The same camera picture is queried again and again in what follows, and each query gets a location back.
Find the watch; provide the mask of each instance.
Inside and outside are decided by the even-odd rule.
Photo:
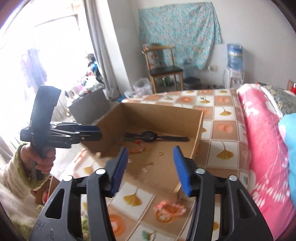
[[[134,138],[134,139],[141,139],[145,142],[152,142],[155,140],[158,141],[181,141],[181,142],[188,142],[188,137],[173,137],[173,136],[164,136],[164,135],[158,135],[153,131],[145,131],[142,134],[133,134],[126,132],[124,134],[125,138]]]

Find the human hand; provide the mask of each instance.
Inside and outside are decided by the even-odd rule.
[[[52,148],[46,155],[45,158],[41,158],[37,151],[30,146],[30,144],[24,145],[20,150],[20,159],[24,164],[24,168],[31,172],[30,160],[34,160],[36,164],[36,169],[40,170],[42,173],[49,173],[53,167],[53,162],[55,160],[56,150]]]

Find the blue floral fabric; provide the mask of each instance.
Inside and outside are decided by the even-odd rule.
[[[176,65],[203,69],[215,43],[221,44],[220,27],[210,2],[174,4],[139,10],[140,42],[174,45]],[[170,52],[164,62],[171,65]]]

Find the pink blanket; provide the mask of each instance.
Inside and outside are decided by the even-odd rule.
[[[239,100],[252,152],[249,192],[277,239],[295,215],[288,187],[288,150],[279,133],[279,118],[265,94],[254,85],[244,85]]]

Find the metal screw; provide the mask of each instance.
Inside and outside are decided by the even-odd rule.
[[[237,176],[235,176],[235,175],[230,175],[228,178],[229,178],[229,180],[231,180],[233,182],[237,181]]]
[[[205,174],[205,169],[202,169],[202,168],[198,168],[195,170],[196,173],[198,174]]]
[[[98,175],[102,175],[105,172],[106,172],[106,170],[104,168],[100,168],[100,169],[96,170],[96,174],[98,174]]]
[[[68,176],[65,176],[63,180],[64,180],[65,182],[69,182],[69,181],[71,181],[72,179],[73,179],[73,177],[70,176],[70,175],[68,175]]]

